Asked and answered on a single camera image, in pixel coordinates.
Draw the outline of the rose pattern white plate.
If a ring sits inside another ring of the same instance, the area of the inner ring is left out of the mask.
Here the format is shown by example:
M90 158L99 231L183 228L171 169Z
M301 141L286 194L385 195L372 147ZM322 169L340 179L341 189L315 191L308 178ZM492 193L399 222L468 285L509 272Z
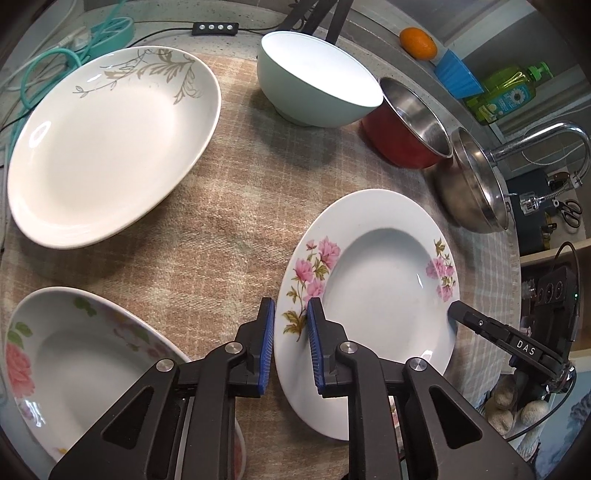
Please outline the rose pattern white plate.
M10 395L51 465L57 462L156 362L192 362L155 329L86 291L48 287L14 310L4 367ZM235 478L243 443L235 435Z

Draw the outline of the red steel bowl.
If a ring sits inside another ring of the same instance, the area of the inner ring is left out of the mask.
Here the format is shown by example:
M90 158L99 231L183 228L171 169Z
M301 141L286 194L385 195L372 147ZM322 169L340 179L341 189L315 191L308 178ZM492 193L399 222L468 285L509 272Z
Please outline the red steel bowl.
M422 170L453 157L450 136L438 116L402 82L379 81L383 102L363 117L367 139L390 163Z

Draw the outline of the grey leaf white plate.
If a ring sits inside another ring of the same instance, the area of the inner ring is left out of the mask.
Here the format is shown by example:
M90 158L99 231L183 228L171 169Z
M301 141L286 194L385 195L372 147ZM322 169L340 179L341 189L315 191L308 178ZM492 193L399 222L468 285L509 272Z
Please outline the grey leaf white plate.
M211 142L221 88L204 61L147 46L103 55L34 109L11 155L11 216L31 241L67 250L153 209Z

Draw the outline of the light green ceramic bowl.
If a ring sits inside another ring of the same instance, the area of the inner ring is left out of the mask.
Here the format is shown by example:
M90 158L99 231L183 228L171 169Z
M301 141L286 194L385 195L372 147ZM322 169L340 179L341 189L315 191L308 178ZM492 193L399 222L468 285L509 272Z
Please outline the light green ceramic bowl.
M356 58L318 37L288 31L260 40L257 80L284 119L301 126L338 128L381 106L379 82Z

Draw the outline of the pink flower white plate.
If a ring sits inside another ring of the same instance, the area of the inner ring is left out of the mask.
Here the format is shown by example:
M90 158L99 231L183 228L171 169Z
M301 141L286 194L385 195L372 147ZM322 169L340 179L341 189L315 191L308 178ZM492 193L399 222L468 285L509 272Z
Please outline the pink flower white plate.
M451 245L415 201L390 190L361 190L332 203L294 249L280 285L274 361L297 416L326 437L349 438L346 399L318 394L305 327L308 300L349 339L404 363L427 360L444 372L457 328L447 315L460 297Z

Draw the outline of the orange tangerine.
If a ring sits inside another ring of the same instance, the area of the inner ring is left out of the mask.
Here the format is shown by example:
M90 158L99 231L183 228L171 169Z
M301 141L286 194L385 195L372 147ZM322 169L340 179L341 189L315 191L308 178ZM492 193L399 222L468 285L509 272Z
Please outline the orange tangerine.
M414 59L420 61L434 60L438 54L438 46L433 38L424 30L408 27L400 32L401 47Z

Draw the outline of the large stainless steel bowl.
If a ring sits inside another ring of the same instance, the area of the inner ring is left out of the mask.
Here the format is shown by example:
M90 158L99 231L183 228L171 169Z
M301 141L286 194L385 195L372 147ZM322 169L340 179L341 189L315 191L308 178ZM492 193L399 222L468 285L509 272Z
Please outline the large stainless steel bowl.
M435 167L435 190L454 221L474 233L506 231L510 211L497 175L464 127L451 134L453 155Z

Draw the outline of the chrome kitchen faucet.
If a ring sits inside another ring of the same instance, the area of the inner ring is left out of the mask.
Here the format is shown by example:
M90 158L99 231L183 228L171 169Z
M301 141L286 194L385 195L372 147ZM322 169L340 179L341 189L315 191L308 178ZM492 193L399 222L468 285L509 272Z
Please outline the chrome kitchen faucet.
M576 188L590 171L590 135L569 121L530 127L525 134L487 153L506 180L541 170L569 173Z

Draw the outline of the green dish soap bottle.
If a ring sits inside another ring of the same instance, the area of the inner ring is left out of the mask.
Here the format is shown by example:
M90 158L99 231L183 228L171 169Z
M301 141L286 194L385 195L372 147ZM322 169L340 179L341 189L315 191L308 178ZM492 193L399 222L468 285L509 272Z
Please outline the green dish soap bottle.
M512 65L483 80L483 92L469 97L465 104L480 124L491 125L533 100L538 84L552 77L545 62L528 67Z

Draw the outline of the blue silicone cup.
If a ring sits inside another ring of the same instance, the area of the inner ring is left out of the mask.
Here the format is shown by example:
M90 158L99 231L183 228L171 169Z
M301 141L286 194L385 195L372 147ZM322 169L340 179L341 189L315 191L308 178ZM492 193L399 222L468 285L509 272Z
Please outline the blue silicone cup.
M484 89L466 64L450 49L435 68L435 75L456 99L480 95Z

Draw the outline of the black tripod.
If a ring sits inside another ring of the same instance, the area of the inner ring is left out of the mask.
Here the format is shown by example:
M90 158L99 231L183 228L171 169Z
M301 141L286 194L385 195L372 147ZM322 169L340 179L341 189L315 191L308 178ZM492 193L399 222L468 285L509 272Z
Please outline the black tripod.
M332 20L329 23L328 33L325 41L335 44L341 34L342 26L345 25L346 17L353 6L353 0L304 0L297 3L293 10L287 14L283 22L276 27L276 31L291 31L298 21L303 22L301 33L312 35L321 25L325 17L332 13Z

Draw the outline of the checkered beige tablecloth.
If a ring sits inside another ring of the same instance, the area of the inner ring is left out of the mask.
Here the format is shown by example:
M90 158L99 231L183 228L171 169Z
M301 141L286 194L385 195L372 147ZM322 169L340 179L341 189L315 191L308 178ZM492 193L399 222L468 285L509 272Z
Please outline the checkered beige tablecloth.
M1 260L4 318L39 288L76 287L126 308L197 358L231 339L260 299L277 296L294 248L325 207L356 190L385 188L438 223L462 299L517 323L514 231L479 235L454 226L426 176L383 160L355 125L294 126L259 90L252 60L209 55L206 62L221 84L221 118L197 166L140 221L87 248L46 249L10 227Z

